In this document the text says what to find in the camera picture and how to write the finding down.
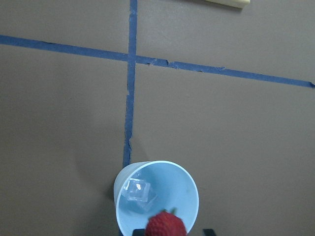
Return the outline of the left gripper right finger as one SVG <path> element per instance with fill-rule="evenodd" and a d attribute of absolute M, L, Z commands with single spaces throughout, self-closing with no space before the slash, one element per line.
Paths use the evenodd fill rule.
<path fill-rule="evenodd" d="M 213 229 L 203 229 L 204 236 L 216 236 L 216 233 Z"/>

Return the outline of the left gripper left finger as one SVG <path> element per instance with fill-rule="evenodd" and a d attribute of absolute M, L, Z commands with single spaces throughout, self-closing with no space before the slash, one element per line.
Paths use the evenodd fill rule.
<path fill-rule="evenodd" d="M 145 236 L 145 229 L 134 229 L 132 236 Z"/>

